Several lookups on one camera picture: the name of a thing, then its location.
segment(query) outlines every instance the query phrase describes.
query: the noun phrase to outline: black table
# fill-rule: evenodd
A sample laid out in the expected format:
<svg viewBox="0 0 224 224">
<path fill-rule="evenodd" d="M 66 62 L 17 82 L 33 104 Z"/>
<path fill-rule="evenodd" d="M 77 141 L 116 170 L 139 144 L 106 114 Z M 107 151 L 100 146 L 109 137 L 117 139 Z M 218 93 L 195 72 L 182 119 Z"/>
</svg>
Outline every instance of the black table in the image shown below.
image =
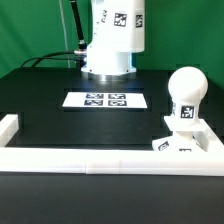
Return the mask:
<svg viewBox="0 0 224 224">
<path fill-rule="evenodd" d="M 151 150 L 170 132 L 170 72 L 100 83 L 77 70 L 23 68 L 0 80 L 1 117 L 19 114 L 13 147 Z M 68 92 L 143 93 L 147 109 L 62 108 Z M 209 81 L 200 107 L 223 141 L 224 92 Z M 0 223 L 223 223 L 224 178 L 0 174 Z"/>
</svg>

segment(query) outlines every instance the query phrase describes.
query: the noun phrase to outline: green backdrop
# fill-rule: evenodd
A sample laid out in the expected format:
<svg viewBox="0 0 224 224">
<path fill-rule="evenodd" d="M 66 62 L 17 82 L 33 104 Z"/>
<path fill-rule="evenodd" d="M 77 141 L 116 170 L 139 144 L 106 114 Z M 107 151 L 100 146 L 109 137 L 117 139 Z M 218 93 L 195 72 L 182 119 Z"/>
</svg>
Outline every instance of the green backdrop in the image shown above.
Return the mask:
<svg viewBox="0 0 224 224">
<path fill-rule="evenodd" d="M 224 89 L 224 1 L 145 0 L 146 48 L 138 69 L 175 70 L 196 66 Z M 69 49 L 77 48 L 69 0 L 62 0 Z M 90 0 L 78 0 L 87 42 Z M 65 50 L 59 0 L 0 1 L 0 77 L 31 57 Z M 44 62 L 41 66 L 68 66 Z"/>
</svg>

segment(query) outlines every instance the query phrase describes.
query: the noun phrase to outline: white ball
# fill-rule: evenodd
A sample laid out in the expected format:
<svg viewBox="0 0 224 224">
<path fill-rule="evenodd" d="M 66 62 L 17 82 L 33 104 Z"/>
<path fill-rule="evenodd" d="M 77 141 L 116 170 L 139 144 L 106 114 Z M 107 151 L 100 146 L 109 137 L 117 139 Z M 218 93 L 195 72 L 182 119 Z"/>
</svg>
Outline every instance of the white ball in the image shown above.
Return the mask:
<svg viewBox="0 0 224 224">
<path fill-rule="evenodd" d="M 199 69 L 183 67 L 173 73 L 168 89 L 173 101 L 196 105 L 205 96 L 208 82 L 204 73 Z"/>
</svg>

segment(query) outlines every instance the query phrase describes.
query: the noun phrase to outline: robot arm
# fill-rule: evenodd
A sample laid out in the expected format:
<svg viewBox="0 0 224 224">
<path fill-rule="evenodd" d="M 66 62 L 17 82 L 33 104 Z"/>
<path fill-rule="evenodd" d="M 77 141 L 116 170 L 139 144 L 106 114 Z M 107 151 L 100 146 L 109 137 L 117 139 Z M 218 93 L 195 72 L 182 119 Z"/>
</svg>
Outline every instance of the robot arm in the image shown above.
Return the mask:
<svg viewBox="0 0 224 224">
<path fill-rule="evenodd" d="M 145 0 L 91 0 L 93 38 L 84 77 L 123 79 L 133 74 L 132 53 L 144 51 Z"/>
</svg>

